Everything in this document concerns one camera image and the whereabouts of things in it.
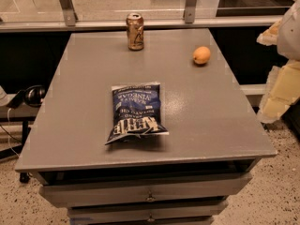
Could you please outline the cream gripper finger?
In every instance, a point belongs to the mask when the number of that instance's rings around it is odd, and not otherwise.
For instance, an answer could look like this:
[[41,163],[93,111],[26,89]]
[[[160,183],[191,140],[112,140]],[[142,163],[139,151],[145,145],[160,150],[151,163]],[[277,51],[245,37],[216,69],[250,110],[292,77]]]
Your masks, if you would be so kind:
[[257,42],[264,46],[276,45],[278,43],[278,29],[281,21],[273,23],[268,29],[260,33]]
[[283,67],[273,66],[267,77],[265,93],[257,118],[271,124],[277,121],[300,98],[300,62],[289,60]]

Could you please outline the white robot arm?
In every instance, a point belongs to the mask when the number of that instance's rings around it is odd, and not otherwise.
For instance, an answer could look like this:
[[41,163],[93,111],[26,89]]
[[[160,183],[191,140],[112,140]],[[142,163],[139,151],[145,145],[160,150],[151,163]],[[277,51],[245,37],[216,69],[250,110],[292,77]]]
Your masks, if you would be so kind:
[[297,0],[279,21],[259,34],[257,42],[265,46],[276,45],[277,53],[288,59],[283,67],[271,68],[259,105],[259,121],[271,124],[300,98],[300,1]]

